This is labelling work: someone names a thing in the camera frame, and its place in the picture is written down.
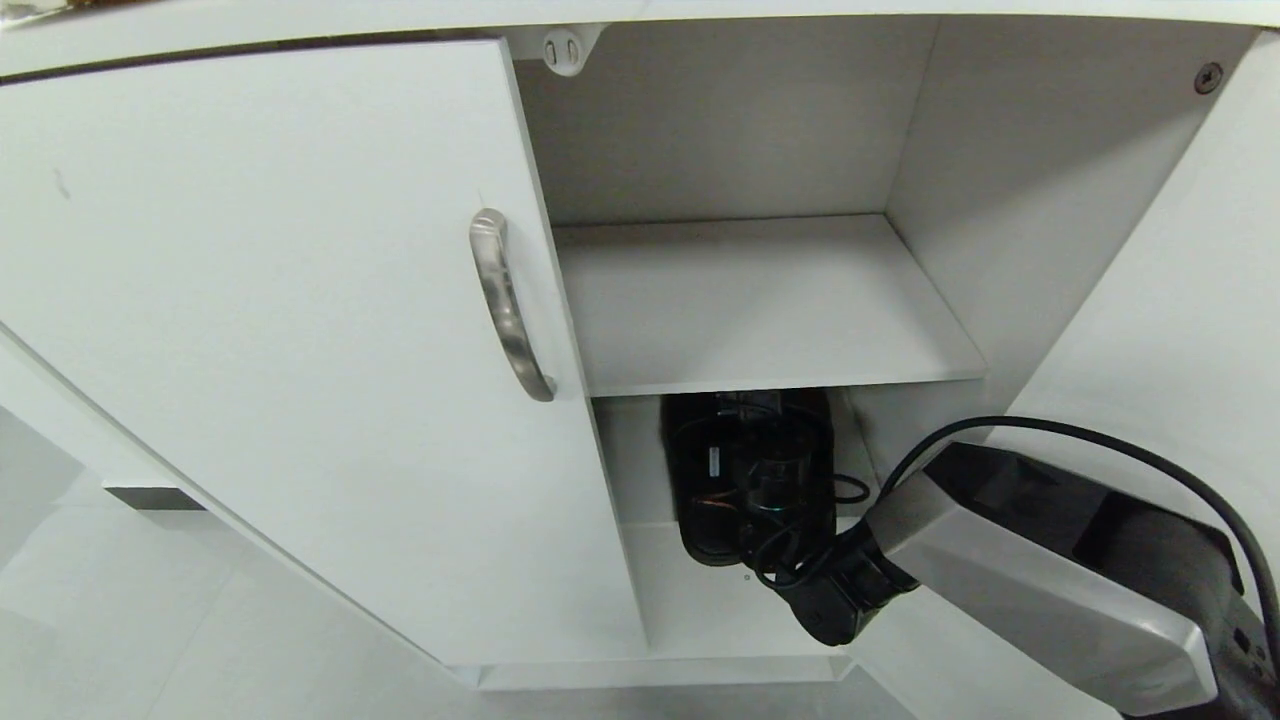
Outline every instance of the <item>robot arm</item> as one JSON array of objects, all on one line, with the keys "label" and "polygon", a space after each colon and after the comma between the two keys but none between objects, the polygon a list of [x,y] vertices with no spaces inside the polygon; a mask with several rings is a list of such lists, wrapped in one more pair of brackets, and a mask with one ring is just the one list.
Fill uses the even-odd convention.
[{"label": "robot arm", "polygon": [[916,584],[1125,716],[1280,717],[1228,538],[1088,478],[952,443],[776,589],[837,646]]}]

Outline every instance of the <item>cabinet top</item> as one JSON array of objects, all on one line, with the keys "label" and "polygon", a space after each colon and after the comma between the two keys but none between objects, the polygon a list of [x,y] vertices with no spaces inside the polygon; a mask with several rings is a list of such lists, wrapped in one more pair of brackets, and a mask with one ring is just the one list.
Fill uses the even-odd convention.
[{"label": "cabinet top", "polygon": [[87,63],[335,35],[594,22],[860,14],[1037,14],[1280,26],[1240,0],[163,0],[0,29],[0,82]]}]

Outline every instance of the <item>screw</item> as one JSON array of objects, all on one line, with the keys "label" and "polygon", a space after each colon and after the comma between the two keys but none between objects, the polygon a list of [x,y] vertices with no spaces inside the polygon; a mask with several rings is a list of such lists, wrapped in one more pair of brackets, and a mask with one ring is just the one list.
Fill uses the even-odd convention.
[{"label": "screw", "polygon": [[1217,90],[1217,86],[1222,85],[1222,65],[1217,63],[1204,63],[1199,70],[1196,72],[1196,92],[1201,95],[1208,95]]}]

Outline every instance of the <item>metal handle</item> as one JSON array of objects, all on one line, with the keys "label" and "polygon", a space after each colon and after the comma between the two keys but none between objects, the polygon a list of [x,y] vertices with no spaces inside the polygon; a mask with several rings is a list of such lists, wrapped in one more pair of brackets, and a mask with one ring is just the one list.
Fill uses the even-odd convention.
[{"label": "metal handle", "polygon": [[489,315],[493,316],[493,327],[498,331],[498,342],[507,354],[507,361],[529,397],[538,402],[550,402],[556,397],[556,380],[544,375],[538,366],[538,357],[529,345],[525,319],[520,315],[520,304],[516,302],[516,288],[511,284],[511,268],[507,266],[504,247],[507,218],[485,208],[471,218],[470,236],[480,287],[484,288]]}]

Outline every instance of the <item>open cabinet door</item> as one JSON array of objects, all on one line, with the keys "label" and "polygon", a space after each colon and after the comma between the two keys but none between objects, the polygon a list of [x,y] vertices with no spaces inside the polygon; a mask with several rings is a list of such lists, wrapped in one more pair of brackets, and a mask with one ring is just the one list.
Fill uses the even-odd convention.
[{"label": "open cabinet door", "polygon": [[[509,270],[489,268],[488,299],[468,240],[484,208],[507,220],[485,260]],[[500,41],[0,88],[0,228],[14,336],[426,652],[643,652]],[[490,315],[503,279],[549,402],[495,333],[521,329]]]},{"label": "open cabinet door", "polygon": [[[1262,33],[1220,92],[1010,411],[1185,466],[1231,502],[1280,570],[1280,36]],[[992,439],[1221,527],[1174,480],[1100,448],[1004,429]]]}]

